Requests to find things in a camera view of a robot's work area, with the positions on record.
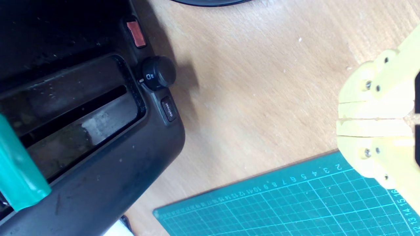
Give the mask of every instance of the bolt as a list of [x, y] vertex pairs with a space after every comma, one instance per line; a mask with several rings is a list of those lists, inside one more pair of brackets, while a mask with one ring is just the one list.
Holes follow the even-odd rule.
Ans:
[[372, 85], [372, 81], [368, 81], [368, 82], [366, 82], [366, 88], [368, 89], [368, 90], [370, 90], [370, 86]]
[[369, 157], [371, 157], [372, 156], [372, 152], [370, 151], [370, 149], [365, 149], [365, 156], [367, 157], [367, 158], [369, 158]]

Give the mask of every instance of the black knob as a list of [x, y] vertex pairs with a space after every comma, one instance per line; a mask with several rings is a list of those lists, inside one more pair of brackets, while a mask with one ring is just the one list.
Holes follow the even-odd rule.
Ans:
[[167, 57], [155, 56], [144, 60], [142, 74], [144, 83], [153, 91], [168, 88], [176, 79], [175, 65]]

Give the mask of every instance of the red button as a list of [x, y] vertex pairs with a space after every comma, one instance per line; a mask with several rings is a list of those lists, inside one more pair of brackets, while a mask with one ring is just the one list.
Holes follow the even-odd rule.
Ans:
[[131, 32], [131, 35], [134, 39], [134, 44], [137, 47], [142, 47], [146, 45], [146, 41], [144, 40], [144, 36], [142, 30], [140, 29], [140, 25], [137, 21], [127, 22], [127, 27]]

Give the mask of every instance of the green cutting mat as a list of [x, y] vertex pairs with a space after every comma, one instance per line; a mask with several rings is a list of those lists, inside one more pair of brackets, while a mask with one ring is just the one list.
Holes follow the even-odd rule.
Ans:
[[172, 236], [420, 235], [396, 190], [336, 152], [153, 211]]

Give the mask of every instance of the wooden surface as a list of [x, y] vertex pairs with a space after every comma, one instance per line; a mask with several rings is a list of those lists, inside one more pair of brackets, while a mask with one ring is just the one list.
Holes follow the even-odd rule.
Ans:
[[127, 212], [139, 236], [167, 235], [156, 207], [336, 149], [341, 86], [420, 23], [415, 0], [136, 7], [156, 54], [178, 65], [171, 91], [186, 132], [182, 153]]

